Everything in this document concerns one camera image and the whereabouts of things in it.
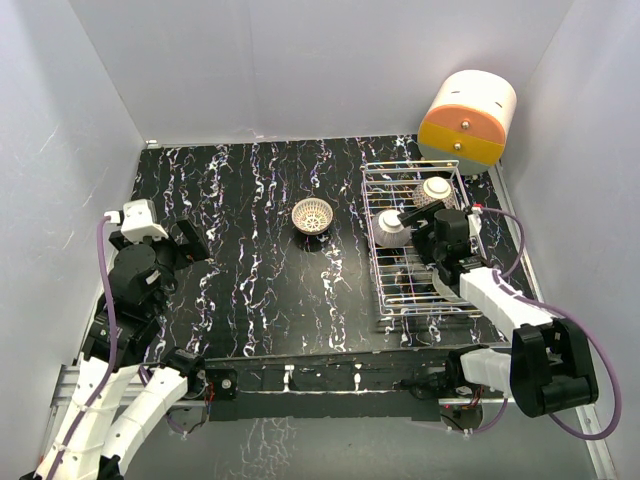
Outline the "blue patterned white bowl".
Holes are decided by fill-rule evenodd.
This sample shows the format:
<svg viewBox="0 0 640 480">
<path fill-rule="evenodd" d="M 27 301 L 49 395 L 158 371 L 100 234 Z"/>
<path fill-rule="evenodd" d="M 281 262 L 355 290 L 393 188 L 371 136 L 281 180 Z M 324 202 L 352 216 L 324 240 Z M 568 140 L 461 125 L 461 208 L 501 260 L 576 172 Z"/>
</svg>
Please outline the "blue patterned white bowl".
<svg viewBox="0 0 640 480">
<path fill-rule="evenodd" d="M 417 185 L 413 191 L 412 200 L 416 208 L 421 208 L 437 201 L 442 201 L 446 208 L 456 208 L 451 184 L 439 176 L 427 178 Z"/>
</svg>

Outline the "purple striped bowl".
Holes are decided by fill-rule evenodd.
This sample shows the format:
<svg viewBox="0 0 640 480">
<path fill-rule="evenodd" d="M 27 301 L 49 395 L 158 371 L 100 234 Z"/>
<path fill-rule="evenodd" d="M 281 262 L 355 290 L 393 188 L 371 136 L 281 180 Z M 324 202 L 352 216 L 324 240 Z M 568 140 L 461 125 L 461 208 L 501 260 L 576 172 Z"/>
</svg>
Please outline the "purple striped bowl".
<svg viewBox="0 0 640 480">
<path fill-rule="evenodd" d="M 401 248 L 409 243 L 411 230 L 405 227 L 400 218 L 400 212 L 386 209 L 377 213 L 373 220 L 373 239 L 382 248 Z"/>
</svg>

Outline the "green patterned white bowl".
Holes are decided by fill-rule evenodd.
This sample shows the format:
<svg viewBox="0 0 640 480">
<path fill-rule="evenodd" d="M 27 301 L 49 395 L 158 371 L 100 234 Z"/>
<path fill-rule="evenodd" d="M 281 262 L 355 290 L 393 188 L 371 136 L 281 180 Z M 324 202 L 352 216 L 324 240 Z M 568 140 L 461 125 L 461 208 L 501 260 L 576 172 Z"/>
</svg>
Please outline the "green patterned white bowl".
<svg viewBox="0 0 640 480">
<path fill-rule="evenodd" d="M 467 280 L 469 271 L 447 270 L 436 268 L 432 275 L 435 291 L 447 302 L 454 304 L 469 304 L 463 295 L 462 285 Z"/>
</svg>

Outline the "white orange patterned bowl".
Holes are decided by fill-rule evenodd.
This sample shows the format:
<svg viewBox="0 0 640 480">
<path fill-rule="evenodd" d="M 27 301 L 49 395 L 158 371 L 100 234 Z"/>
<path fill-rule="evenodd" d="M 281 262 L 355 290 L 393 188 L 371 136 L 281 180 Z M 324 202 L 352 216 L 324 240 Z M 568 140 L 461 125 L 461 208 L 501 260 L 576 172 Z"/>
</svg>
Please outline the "white orange patterned bowl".
<svg viewBox="0 0 640 480">
<path fill-rule="evenodd" d="M 297 202 L 291 212 L 294 226 L 306 235 L 324 233 L 333 221 L 333 209 L 325 200 L 309 197 Z"/>
</svg>

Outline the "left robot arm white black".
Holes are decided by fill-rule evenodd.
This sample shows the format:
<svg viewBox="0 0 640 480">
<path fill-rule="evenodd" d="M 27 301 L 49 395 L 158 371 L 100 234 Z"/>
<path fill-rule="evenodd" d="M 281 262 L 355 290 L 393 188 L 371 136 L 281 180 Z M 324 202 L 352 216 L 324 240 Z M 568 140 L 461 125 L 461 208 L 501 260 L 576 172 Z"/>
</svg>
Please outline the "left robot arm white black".
<svg viewBox="0 0 640 480">
<path fill-rule="evenodd" d="M 209 258 L 201 232 L 188 218 L 179 244 L 154 215 L 134 220 L 108 212 L 97 228 L 103 294 L 78 358 L 79 375 L 49 451 L 29 479 L 122 479 L 158 423 L 182 398 L 206 387 L 204 360 L 175 347 L 145 366 L 175 274 Z"/>
</svg>

